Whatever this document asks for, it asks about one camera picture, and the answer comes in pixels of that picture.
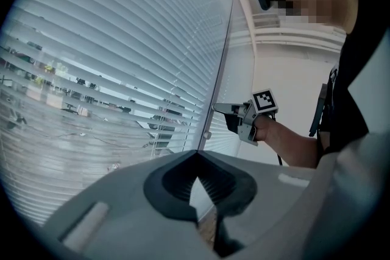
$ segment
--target white wall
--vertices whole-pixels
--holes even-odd
[[[276,120],[300,135],[308,136],[321,85],[327,83],[333,63],[294,57],[262,57],[279,51],[280,46],[265,44],[258,48],[252,91],[271,88],[279,112]],[[289,46],[282,49],[287,54]],[[277,164],[276,153],[265,143],[258,147],[242,143],[238,157]]]

